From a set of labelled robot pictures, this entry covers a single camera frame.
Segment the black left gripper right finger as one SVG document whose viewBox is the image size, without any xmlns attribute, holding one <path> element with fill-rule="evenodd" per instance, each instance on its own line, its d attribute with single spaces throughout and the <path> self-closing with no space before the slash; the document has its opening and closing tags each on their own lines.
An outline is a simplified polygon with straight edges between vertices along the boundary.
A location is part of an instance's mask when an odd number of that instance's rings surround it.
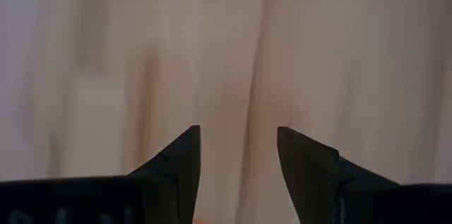
<svg viewBox="0 0 452 224">
<path fill-rule="evenodd" d="M 452 224 L 452 184 L 398 184 L 286 126 L 277 145 L 301 224 Z"/>
</svg>

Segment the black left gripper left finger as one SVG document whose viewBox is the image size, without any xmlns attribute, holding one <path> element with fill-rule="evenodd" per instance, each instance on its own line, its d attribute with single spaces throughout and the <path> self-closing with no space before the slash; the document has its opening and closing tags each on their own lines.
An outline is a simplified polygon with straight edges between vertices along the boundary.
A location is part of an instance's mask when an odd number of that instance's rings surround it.
<svg viewBox="0 0 452 224">
<path fill-rule="evenodd" d="M 127 175 L 0 182 L 0 224 L 192 224 L 201 128 Z"/>
</svg>

